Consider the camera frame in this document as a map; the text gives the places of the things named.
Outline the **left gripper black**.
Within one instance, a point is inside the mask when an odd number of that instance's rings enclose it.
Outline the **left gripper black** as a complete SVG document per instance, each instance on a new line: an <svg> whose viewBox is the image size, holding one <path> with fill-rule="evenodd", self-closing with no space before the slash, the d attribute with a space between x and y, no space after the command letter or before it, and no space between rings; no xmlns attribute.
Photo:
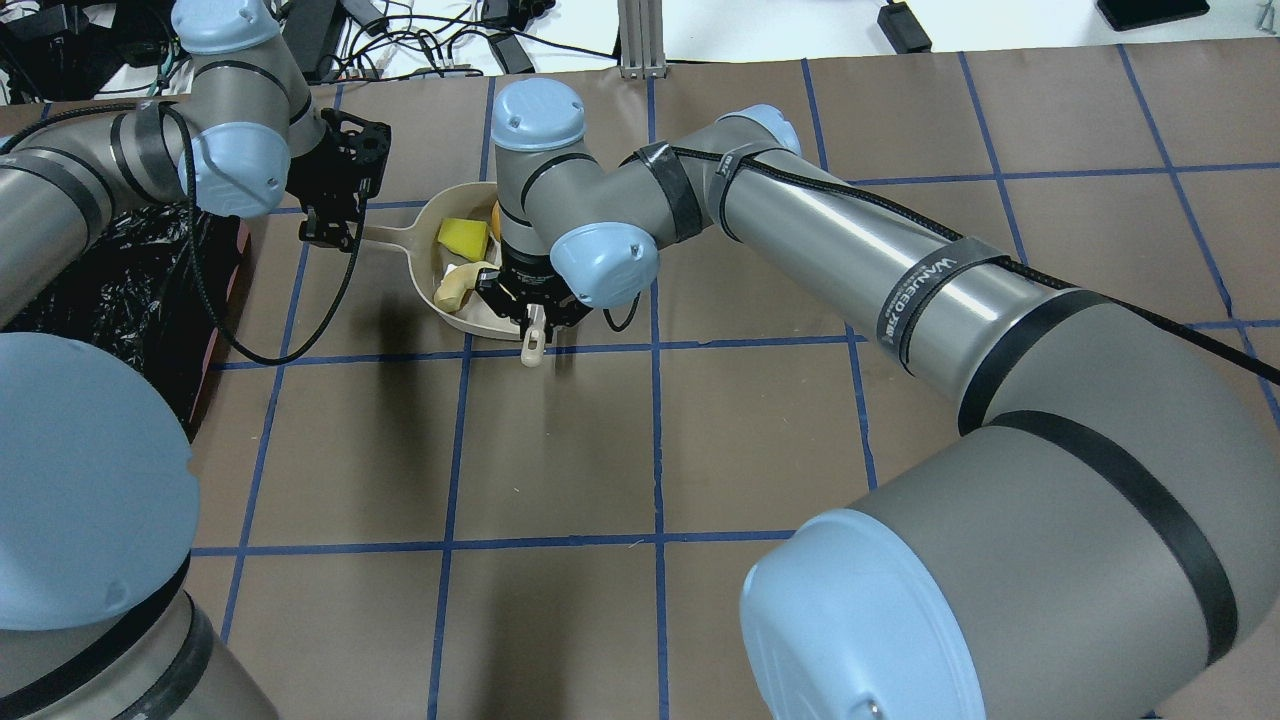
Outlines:
<svg viewBox="0 0 1280 720"><path fill-rule="evenodd" d="M367 202L381 190L392 127L340 110L321 110L317 120L317 143L292 159L288 174L288 192L303 213L298 241L357 251Z"/></svg>

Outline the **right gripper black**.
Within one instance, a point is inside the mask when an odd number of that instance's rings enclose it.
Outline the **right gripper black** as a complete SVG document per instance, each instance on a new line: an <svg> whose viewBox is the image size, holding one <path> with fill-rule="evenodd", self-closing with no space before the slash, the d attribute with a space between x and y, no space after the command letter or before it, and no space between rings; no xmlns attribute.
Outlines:
<svg viewBox="0 0 1280 720"><path fill-rule="evenodd" d="M477 283L480 299L500 318L529 329L529 304L545 306L545 336L576 327L593 309L580 302L547 255L500 250L499 270L483 272Z"/></svg>

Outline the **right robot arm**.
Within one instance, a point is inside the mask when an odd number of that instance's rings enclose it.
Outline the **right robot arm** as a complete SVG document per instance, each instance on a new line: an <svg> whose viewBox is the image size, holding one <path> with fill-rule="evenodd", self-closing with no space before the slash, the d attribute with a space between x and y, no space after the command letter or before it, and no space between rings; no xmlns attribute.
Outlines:
<svg viewBox="0 0 1280 720"><path fill-rule="evenodd" d="M952 445L746 574L772 717L1138 719L1276 606L1277 460L1204 355L1275 366L844 183L773 106L616 170L585 133L557 79L495 96L495 313L618 307L716 225L955 404Z"/></svg>

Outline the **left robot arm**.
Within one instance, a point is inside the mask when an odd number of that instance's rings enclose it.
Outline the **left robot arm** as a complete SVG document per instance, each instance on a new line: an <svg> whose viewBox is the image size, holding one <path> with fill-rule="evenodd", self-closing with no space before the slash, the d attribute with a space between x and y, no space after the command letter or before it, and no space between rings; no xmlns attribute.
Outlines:
<svg viewBox="0 0 1280 720"><path fill-rule="evenodd" d="M184 100L78 108L3 145L3 323L128 211L262 217L356 260L387 124L316 109L264 1L177 1ZM200 488L179 418L95 343L3 332L3 716L276 719L187 580Z"/></svg>

